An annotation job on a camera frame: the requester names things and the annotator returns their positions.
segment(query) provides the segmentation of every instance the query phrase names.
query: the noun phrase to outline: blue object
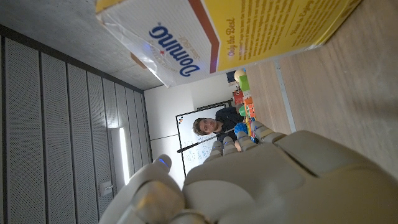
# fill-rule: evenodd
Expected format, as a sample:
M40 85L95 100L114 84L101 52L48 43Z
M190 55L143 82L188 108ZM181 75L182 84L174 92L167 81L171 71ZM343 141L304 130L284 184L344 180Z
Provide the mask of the blue object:
M159 161L163 162L168 168L170 168L169 165L167 165L166 162L163 159L159 159Z
M248 127L247 127L246 124L244 124L244 123L238 123L238 124L235 126L235 130L234 130L235 135L238 135L238 132L240 132L240 131L243 131L243 132L245 132L246 134L249 134L249 132L248 132Z

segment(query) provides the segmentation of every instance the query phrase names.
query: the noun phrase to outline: white robotic fingertip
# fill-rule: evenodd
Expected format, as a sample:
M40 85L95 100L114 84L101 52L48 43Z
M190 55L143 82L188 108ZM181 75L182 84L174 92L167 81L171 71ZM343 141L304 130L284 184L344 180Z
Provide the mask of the white robotic fingertip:
M156 158L153 164L158 165L166 172L170 172L170 168L172 167L172 160L168 155L163 154Z

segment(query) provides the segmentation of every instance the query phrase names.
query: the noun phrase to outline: white wall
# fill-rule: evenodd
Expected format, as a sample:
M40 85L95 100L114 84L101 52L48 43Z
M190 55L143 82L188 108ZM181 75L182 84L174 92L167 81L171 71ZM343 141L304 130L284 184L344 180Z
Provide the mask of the white wall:
M226 74L200 80L186 84L191 89L193 107L198 107L219 103L232 98L232 92L236 90L236 85L229 86Z
M175 116L198 107L232 98L235 86L229 86L226 74L194 83L166 88L160 86L144 92L152 156L161 154L172 158L170 175L182 186L184 180Z
M144 94L150 140L178 134L175 115L193 111L189 86L160 86Z

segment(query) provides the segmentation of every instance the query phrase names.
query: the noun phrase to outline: cardboard box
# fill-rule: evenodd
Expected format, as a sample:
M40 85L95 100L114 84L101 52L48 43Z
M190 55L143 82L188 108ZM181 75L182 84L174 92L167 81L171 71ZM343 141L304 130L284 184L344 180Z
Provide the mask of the cardboard box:
M361 0L97 0L101 23L166 86L324 44Z

